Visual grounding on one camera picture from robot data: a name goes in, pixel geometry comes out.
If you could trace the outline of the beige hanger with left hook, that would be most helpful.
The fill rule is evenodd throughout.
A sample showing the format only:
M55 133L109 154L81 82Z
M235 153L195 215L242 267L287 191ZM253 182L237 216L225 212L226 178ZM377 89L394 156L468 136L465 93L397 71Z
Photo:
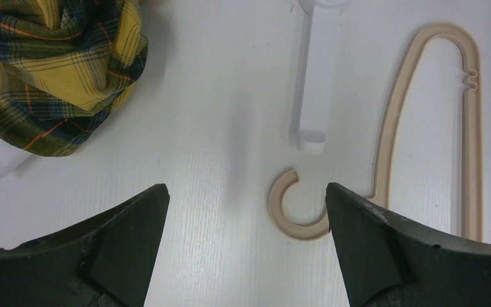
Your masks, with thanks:
M467 89L462 98L462 183L461 235L477 242L483 239L483 149L481 131L481 56L471 34L450 22L435 22L420 29L407 47L394 79L380 130L373 192L368 201L388 208L391 168L398 123L414 72L430 40L453 42L462 55L462 70L467 74Z

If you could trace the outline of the yellow plaid shirt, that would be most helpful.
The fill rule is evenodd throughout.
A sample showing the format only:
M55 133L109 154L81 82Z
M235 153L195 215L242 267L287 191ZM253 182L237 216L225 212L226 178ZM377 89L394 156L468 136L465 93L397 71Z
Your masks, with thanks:
M146 65L139 1L0 1L0 139L74 153Z

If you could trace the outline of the left white rack foot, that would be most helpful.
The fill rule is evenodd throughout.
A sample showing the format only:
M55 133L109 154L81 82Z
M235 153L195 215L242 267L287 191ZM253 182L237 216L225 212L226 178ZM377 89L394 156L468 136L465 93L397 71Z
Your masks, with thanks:
M298 150L323 152L329 111L335 101L341 16L351 1L300 1L304 11L298 40L297 76L290 136Z

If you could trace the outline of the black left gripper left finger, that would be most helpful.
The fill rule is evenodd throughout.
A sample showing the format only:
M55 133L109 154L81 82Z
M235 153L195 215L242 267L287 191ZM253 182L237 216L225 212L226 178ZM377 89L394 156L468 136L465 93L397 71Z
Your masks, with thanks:
M143 306L169 192L156 184L58 232L0 249L0 306Z

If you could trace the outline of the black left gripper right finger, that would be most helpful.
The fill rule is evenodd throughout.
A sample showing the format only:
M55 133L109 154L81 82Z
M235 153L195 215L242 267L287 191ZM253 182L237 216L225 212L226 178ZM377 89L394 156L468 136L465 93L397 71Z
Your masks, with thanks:
M491 306L491 244L430 228L337 183L325 204L351 306Z

